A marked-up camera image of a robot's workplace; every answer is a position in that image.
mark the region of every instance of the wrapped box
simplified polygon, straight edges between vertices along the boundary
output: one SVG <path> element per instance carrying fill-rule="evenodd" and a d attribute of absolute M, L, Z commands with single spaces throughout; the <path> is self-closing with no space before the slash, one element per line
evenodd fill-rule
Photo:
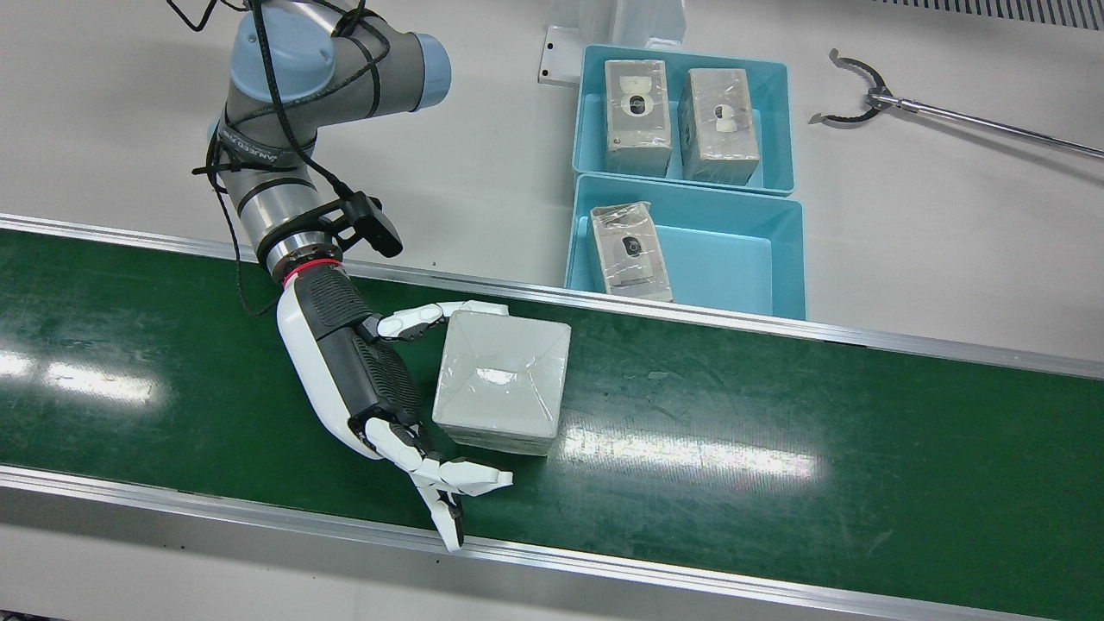
<path fill-rule="evenodd" d="M 747 182 L 760 165 L 760 149 L 744 70 L 691 69 L 679 117 L 684 179 Z"/>
<path fill-rule="evenodd" d="M 664 61 L 606 61 L 606 170 L 662 177 L 671 160 Z"/>
<path fill-rule="evenodd" d="M 595 281 L 608 294 L 673 302 L 649 207 L 640 201 L 591 210 Z"/>
<path fill-rule="evenodd" d="M 571 326 L 453 314 L 433 422 L 460 444 L 548 455 L 560 427 Z"/>

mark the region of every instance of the black cable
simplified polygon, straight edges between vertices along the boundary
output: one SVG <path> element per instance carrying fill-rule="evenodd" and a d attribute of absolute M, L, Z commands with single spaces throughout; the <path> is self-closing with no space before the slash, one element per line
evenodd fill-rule
<path fill-rule="evenodd" d="M 341 179 L 338 179 L 337 175 L 330 172 L 321 165 L 316 162 L 314 159 L 307 155 L 302 146 L 299 145 L 299 140 L 295 137 L 295 131 L 291 129 L 291 122 L 287 118 L 287 112 L 284 109 L 284 102 L 280 101 L 279 86 L 276 84 L 276 70 L 273 67 L 273 56 L 272 50 L 268 48 L 268 33 L 265 31 L 265 18 L 262 12 L 261 2 L 253 4 L 253 24 L 257 30 L 257 44 L 261 48 L 261 61 L 265 67 L 265 80 L 268 82 L 268 93 L 273 98 L 273 107 L 276 112 L 276 118 L 279 120 L 280 129 L 284 130 L 284 137 L 287 139 L 291 149 L 295 150 L 296 155 L 304 164 L 310 167 L 311 170 L 318 172 L 326 181 L 329 182 L 330 187 L 333 188 L 333 193 L 342 200 L 349 200 L 353 196 L 352 189 L 347 186 Z"/>
<path fill-rule="evenodd" d="M 164 1 L 168 2 L 170 7 L 172 7 L 172 10 L 176 11 L 178 15 L 180 15 L 180 19 L 184 20 L 184 23 L 188 24 L 188 28 L 192 29 L 193 32 L 199 32 L 204 28 L 206 28 L 206 22 L 209 19 L 211 19 L 211 13 L 214 11 L 214 6 L 219 3 L 219 0 L 211 0 L 208 3 L 208 8 L 203 10 L 203 17 L 200 18 L 199 23 L 192 23 L 192 21 L 188 19 L 188 15 L 185 15 L 184 12 L 180 10 L 180 7 L 178 7 L 176 2 L 173 2 L 172 0 L 164 0 Z"/>
<path fill-rule="evenodd" d="M 267 31 L 265 30 L 264 14 L 262 12 L 262 2 L 246 2 L 245 7 L 237 7 L 230 3 L 229 0 L 211 0 L 208 3 L 206 8 L 204 9 L 203 17 L 200 19 L 200 21 L 198 23 L 192 23 L 191 20 L 189 20 L 188 17 L 183 13 L 183 11 L 181 11 L 180 8 L 177 7 L 173 0 L 166 0 L 166 1 L 173 9 L 173 11 L 177 12 L 180 19 L 183 20 L 183 22 L 188 25 L 188 28 L 190 28 L 195 32 L 200 32 L 206 27 L 208 21 L 210 20 L 211 14 L 214 11 L 215 6 L 220 2 L 240 12 L 251 11 L 252 7 L 254 27 L 256 28 L 257 31 L 257 43 L 261 49 L 261 59 L 265 70 L 265 80 L 268 83 L 268 93 L 272 97 L 273 105 L 269 108 L 263 108 L 257 113 L 253 113 L 250 117 L 240 119 L 237 123 L 250 120 L 252 118 L 257 118 L 259 116 L 265 116 L 267 114 L 276 114 L 276 117 L 279 120 L 280 129 L 284 131 L 284 137 L 288 140 L 288 144 L 290 145 L 291 149 L 296 152 L 296 155 L 299 156 L 299 159 L 302 160 L 305 165 L 307 165 L 312 170 L 322 176 L 322 178 L 325 178 L 333 188 L 333 191 L 335 193 L 338 194 L 338 197 L 344 200 L 351 198 L 353 194 L 352 189 L 350 189 L 349 186 L 342 182 L 336 175 L 333 175 L 332 172 L 323 168 L 321 165 L 316 162 L 314 159 L 311 159 L 310 156 L 306 152 L 306 149 L 304 149 L 302 146 L 299 144 L 299 141 L 296 139 L 295 133 L 291 129 L 291 124 L 287 117 L 287 108 L 298 107 L 315 101 L 319 101 L 323 97 L 328 97 L 333 93 L 337 93 L 341 88 L 347 87 L 349 84 L 352 84 L 361 76 L 363 76 L 365 73 L 371 72 L 372 84 L 373 84 L 373 97 L 372 97 L 372 105 L 369 109 L 367 117 L 370 117 L 375 114 L 380 103 L 380 71 L 378 63 L 382 61 L 384 57 L 386 57 L 386 55 L 391 52 L 391 42 L 388 41 L 388 38 L 384 36 L 384 34 L 380 32 L 379 29 L 364 21 L 363 18 L 365 15 L 378 17 L 375 15 L 374 12 L 369 11 L 364 8 L 367 0 L 359 0 L 355 9 L 344 13 L 344 15 L 349 18 L 348 23 L 344 24 L 341 33 L 336 33 L 340 36 L 349 38 L 350 41 L 352 41 L 353 44 L 357 45 L 357 48 L 361 51 L 361 54 L 363 54 L 364 56 L 365 61 L 364 66 L 358 70 L 355 73 L 353 73 L 350 77 L 343 80 L 340 84 L 331 86 L 330 88 L 327 88 L 312 96 L 302 97 L 296 99 L 295 102 L 289 102 L 287 105 L 285 105 L 284 102 L 280 99 L 279 87 L 276 84 L 276 72 L 273 66 L 272 50 L 268 44 L 268 34 Z M 315 0 L 315 2 L 335 12 L 338 13 L 342 12 L 340 8 L 327 2 L 326 0 Z M 361 43 L 355 39 L 351 39 L 350 35 L 353 32 L 355 32 L 358 25 L 364 28 L 368 32 L 370 32 L 381 42 L 383 51 L 379 57 L 373 57 L 371 51 L 363 43 Z M 227 158 L 230 159 L 227 164 L 221 162 L 223 155 L 226 155 Z M 237 158 L 233 157 L 233 152 L 223 148 L 219 139 L 217 131 L 215 131 L 212 134 L 211 141 L 208 145 L 206 166 L 192 170 L 192 173 L 205 175 L 208 177 L 208 182 L 211 185 L 211 189 L 214 190 L 215 192 L 215 198 L 219 199 L 219 207 L 222 209 L 223 219 L 226 222 L 226 228 L 230 230 L 230 239 L 234 246 L 234 270 L 237 284 L 238 299 L 241 301 L 242 307 L 245 309 L 246 313 L 248 313 L 251 316 L 259 316 L 264 315 L 265 313 L 270 310 L 274 306 L 276 306 L 276 304 L 279 303 L 279 296 L 277 296 L 275 299 L 273 299 L 270 303 L 265 305 L 259 310 L 254 310 L 246 301 L 245 287 L 243 285 L 243 280 L 242 280 L 241 245 L 237 240 L 237 232 L 234 229 L 233 218 L 230 215 L 230 209 L 226 207 L 226 201 L 223 198 L 224 194 L 229 192 L 226 188 L 219 185 L 217 180 L 217 173 L 221 171 L 225 170 L 238 171 L 244 169 L 268 170 L 268 171 L 293 170 L 289 168 L 277 168 L 267 165 L 256 165 L 256 164 L 246 164 L 237 161 Z"/>
<path fill-rule="evenodd" d="M 230 217 L 230 208 L 226 207 L 226 200 L 223 198 L 223 194 L 227 193 L 226 188 L 219 185 L 214 167 L 212 167 L 212 162 L 217 164 L 219 160 L 222 159 L 222 155 L 223 148 L 219 141 L 219 133 L 215 131 L 211 135 L 211 141 L 208 144 L 208 166 L 206 170 L 203 172 L 206 173 L 208 182 L 211 183 L 211 189 L 214 190 L 214 196 L 219 199 L 219 207 L 222 208 L 222 217 L 225 219 L 226 228 L 230 230 L 230 241 L 234 245 L 234 273 L 237 282 L 237 298 L 242 302 L 242 308 L 244 308 L 250 316 L 259 317 L 268 310 L 272 310 L 272 308 L 279 303 L 279 296 L 276 296 L 275 299 L 266 304 L 259 310 L 254 310 L 250 306 L 248 301 L 245 299 L 245 286 L 242 283 L 242 249 L 237 241 L 237 232 L 234 230 L 234 220 Z"/>
<path fill-rule="evenodd" d="M 317 3 L 326 7 L 326 8 L 332 8 L 336 11 L 340 11 L 339 8 L 333 7 L 329 2 L 326 2 L 325 0 L 315 0 L 315 1 Z M 367 9 L 362 12 L 362 14 L 375 15 L 375 13 L 373 13 L 372 11 L 369 11 Z M 354 44 L 357 44 L 357 46 L 360 49 L 361 53 L 364 55 L 364 62 L 365 62 L 364 66 L 362 66 L 359 70 L 357 70 L 355 73 L 353 73 L 349 77 L 342 80 L 340 83 L 335 84 L 333 86 L 330 86 L 329 88 L 326 88 L 325 91 L 321 91 L 319 93 L 315 93 L 314 95 L 308 95 L 306 97 L 300 97 L 300 98 L 294 99 L 291 102 L 284 102 L 284 109 L 285 110 L 294 109 L 294 108 L 297 108 L 299 106 L 304 106 L 306 104 L 310 104 L 310 103 L 314 103 L 314 102 L 318 102 L 320 99 L 325 99 L 326 97 L 329 97 L 330 95 L 337 93 L 338 91 L 341 91 L 346 86 L 349 86 L 350 84 L 352 84 L 353 82 L 355 82 L 357 80 L 359 80 L 362 75 L 364 75 L 365 73 L 368 73 L 369 71 L 371 71 L 372 72 L 372 83 L 373 83 L 373 85 L 375 85 L 375 92 L 373 94 L 371 110 L 372 110 L 372 114 L 375 113 L 375 110 L 376 110 L 376 108 L 379 108 L 379 104 L 380 104 L 380 91 L 379 91 L 380 77 L 379 77 L 379 67 L 378 67 L 378 65 L 379 65 L 380 62 L 383 61 L 383 59 L 388 57 L 388 54 L 391 53 L 391 41 L 389 41 L 388 38 L 382 32 L 380 32 L 380 29 L 375 28 L 374 25 L 372 25 L 371 23 L 364 21 L 363 19 L 361 19 L 359 21 L 354 21 L 353 23 L 360 24 L 361 28 L 363 28 L 364 30 L 367 30 L 372 36 L 374 36 L 376 40 L 380 41 L 380 44 L 383 46 L 383 51 L 380 53 L 380 55 L 373 57 L 372 53 L 370 51 L 368 51 L 368 49 L 360 41 L 357 41 L 355 39 L 351 39 L 351 41 Z M 275 113 L 275 108 L 273 106 L 265 106 L 263 108 L 259 108 L 257 110 L 254 110 L 254 112 L 250 113 L 246 116 L 243 116 L 242 118 L 237 119 L 234 123 L 235 124 L 245 123 L 247 120 L 253 120 L 255 118 L 259 118 L 262 116 L 267 116 L 267 115 L 274 114 L 274 113 Z"/>

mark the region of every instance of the blue bin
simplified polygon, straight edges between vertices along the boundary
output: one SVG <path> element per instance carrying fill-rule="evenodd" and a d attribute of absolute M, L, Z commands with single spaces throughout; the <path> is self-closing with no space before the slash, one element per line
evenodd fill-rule
<path fill-rule="evenodd" d="M 687 186 L 740 189 L 747 192 L 788 197 L 794 192 L 794 145 L 789 129 L 789 77 L 786 65 L 769 61 L 704 56 L 684 52 L 658 52 L 615 45 L 590 45 L 583 56 L 583 75 L 578 88 L 578 112 L 575 118 L 575 151 L 572 166 L 576 173 L 607 172 L 606 143 L 606 73 L 609 60 L 661 60 L 667 65 L 667 96 L 671 107 L 671 144 L 675 146 L 667 180 Z M 761 164 L 743 186 L 689 181 L 682 179 L 681 139 L 678 127 L 679 98 L 691 69 L 742 69 L 747 72 L 755 125 L 760 141 Z"/>
<path fill-rule="evenodd" d="M 592 270 L 591 209 L 641 200 L 651 202 L 675 302 L 805 318 L 802 203 L 627 176 L 578 177 L 565 287 L 603 292 Z"/>

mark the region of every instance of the metal rod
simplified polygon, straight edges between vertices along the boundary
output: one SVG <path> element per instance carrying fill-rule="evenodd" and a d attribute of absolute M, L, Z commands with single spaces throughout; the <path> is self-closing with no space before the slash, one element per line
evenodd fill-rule
<path fill-rule="evenodd" d="M 987 118 L 981 118 L 978 116 L 970 116 L 968 114 L 962 114 L 954 110 L 948 110 L 946 108 L 941 108 L 936 106 L 930 106 L 927 104 L 916 102 L 913 99 L 905 99 L 903 97 L 894 97 L 892 95 L 883 95 L 880 93 L 870 93 L 869 98 L 872 102 L 879 104 L 885 104 L 891 106 L 896 106 L 903 110 L 913 113 L 924 113 L 932 116 L 938 116 L 941 118 L 949 118 L 952 120 L 962 120 L 965 123 L 973 123 L 975 125 L 980 125 L 983 127 L 988 127 L 990 129 L 998 129 L 1000 131 L 1006 131 L 1016 136 L 1023 138 L 1030 138 L 1039 143 L 1051 145 L 1054 147 L 1061 147 L 1064 149 L 1070 149 L 1083 155 L 1098 157 L 1104 159 L 1104 150 L 1094 149 L 1092 147 L 1086 147 L 1085 145 L 1079 145 L 1078 143 L 1071 143 L 1069 140 L 1062 140 L 1061 138 L 1055 138 L 1053 136 L 1048 136 L 1045 134 L 1040 134 L 1038 131 L 1031 131 L 1030 129 L 1022 129 L 1020 127 L 1015 127 L 1011 125 L 1005 125 L 1004 123 L 997 123 L 995 120 L 989 120 Z"/>

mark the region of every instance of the green conveyor belt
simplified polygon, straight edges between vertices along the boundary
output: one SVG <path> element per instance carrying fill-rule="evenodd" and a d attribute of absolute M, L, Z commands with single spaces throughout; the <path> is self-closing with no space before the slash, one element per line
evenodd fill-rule
<path fill-rule="evenodd" d="M 432 528 L 317 422 L 233 263 L 11 231 L 0 262 L 0 463 Z M 465 298 L 359 286 L 383 313 Z M 465 504 L 469 534 L 1104 618 L 1104 382 L 509 304 L 573 328 L 562 438 L 538 459 L 432 430 L 516 472 Z M 444 334 L 399 346 L 426 404 Z"/>

